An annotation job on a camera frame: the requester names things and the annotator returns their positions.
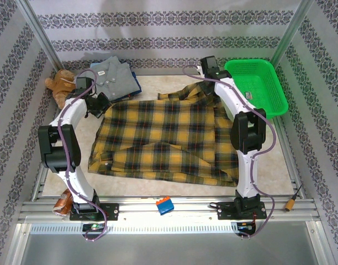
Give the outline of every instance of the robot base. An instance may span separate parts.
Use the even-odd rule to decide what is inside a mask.
[[[260,195],[257,194],[251,198],[243,198],[236,191],[236,198],[233,202],[210,203],[211,208],[217,209],[218,220],[248,220],[266,219],[265,204],[260,201]]]
[[[100,207],[107,213],[108,221],[117,221],[119,216],[118,203],[101,203]],[[104,221],[103,214],[98,211],[97,213],[77,213],[75,207],[72,205],[70,221]]]

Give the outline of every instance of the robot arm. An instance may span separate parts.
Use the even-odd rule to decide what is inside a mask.
[[[221,81],[236,87],[231,77],[223,78]],[[244,100],[244,104],[240,102],[232,89],[223,84],[216,83],[214,92],[222,99],[234,117],[231,143],[236,149],[239,160],[237,192],[243,198],[254,197],[258,192],[253,187],[250,179],[251,157],[261,149],[266,139],[266,124],[248,111],[245,105],[248,105],[251,109],[255,109],[255,107],[245,99],[238,89],[237,92]],[[257,184],[257,158],[254,161],[253,179]]]
[[[77,86],[79,87],[79,83],[82,83],[86,88],[80,88],[73,91],[67,97],[65,107],[70,105],[74,98],[83,93],[87,89],[87,86],[89,87],[91,85],[92,81],[89,79],[90,78],[87,77],[80,77],[77,79]],[[61,121],[62,134],[65,138],[71,161],[69,181],[74,190],[77,191],[77,193],[74,193],[72,192],[72,189],[70,189],[73,196],[73,208],[77,214],[98,213],[98,210],[95,207],[89,205],[81,197],[97,205],[100,203],[97,193],[89,185],[79,166],[81,163],[81,150],[74,129],[77,127],[81,118],[87,117],[88,113],[99,118],[109,106],[110,103],[103,93],[100,93],[97,98],[87,94],[70,105]],[[60,135],[57,130],[58,122],[61,119],[60,116],[61,113],[49,125],[41,126],[38,130],[38,138],[41,162],[45,167],[60,176],[68,186],[66,181],[67,160],[64,147],[54,145],[60,140]]]
[[[258,219],[265,219],[265,206],[263,202],[260,202],[260,194],[253,185],[253,183],[257,184],[257,158],[254,159],[253,167],[252,158],[265,142],[266,123],[251,110],[264,117],[266,117],[266,112],[263,109],[256,109],[245,99],[236,87],[231,74],[227,70],[219,70],[214,56],[201,59],[201,67],[202,70],[198,69],[201,76],[204,75],[212,81],[220,80],[231,86],[216,82],[214,87],[214,92],[234,117],[230,140],[239,160],[236,198],[233,203],[226,203],[229,206],[226,207],[226,219],[250,219],[253,214],[257,214]]]

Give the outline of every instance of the work surface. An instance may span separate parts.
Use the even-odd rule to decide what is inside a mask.
[[[194,83],[196,80],[187,76],[138,76],[142,93],[132,100],[157,99],[158,93],[171,93]],[[76,136],[82,152],[81,168],[98,195],[130,196],[130,195],[180,195],[180,196],[209,196],[209,195],[235,195],[235,188],[216,187],[198,184],[185,184],[167,181],[150,181],[145,179],[132,179],[113,176],[103,176],[88,173],[88,158],[91,153],[95,135],[102,122],[90,115],[82,118],[76,128]],[[266,129],[266,142],[264,149],[272,142],[272,133]],[[279,141],[274,149],[259,157],[258,160],[258,186],[269,194],[293,194],[286,163]],[[48,171],[43,190],[43,196],[58,196],[66,189],[66,185],[56,174]]]
[[[29,235],[22,265],[317,264],[305,222],[271,222],[252,240],[234,233]]]

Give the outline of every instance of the brown object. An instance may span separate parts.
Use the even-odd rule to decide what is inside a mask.
[[[45,80],[46,87],[52,90],[52,96],[60,109],[64,108],[67,95],[76,89],[76,84],[73,83],[74,79],[75,75],[72,72],[60,70],[54,80],[51,78]]]
[[[72,193],[66,189],[57,200],[52,212],[56,215],[66,216],[71,210],[73,203]]]

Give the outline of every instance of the blue and orange block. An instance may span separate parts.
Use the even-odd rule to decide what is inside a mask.
[[[169,211],[174,210],[174,204],[171,202],[170,197],[165,197],[162,200],[156,202],[160,215],[166,214]]]

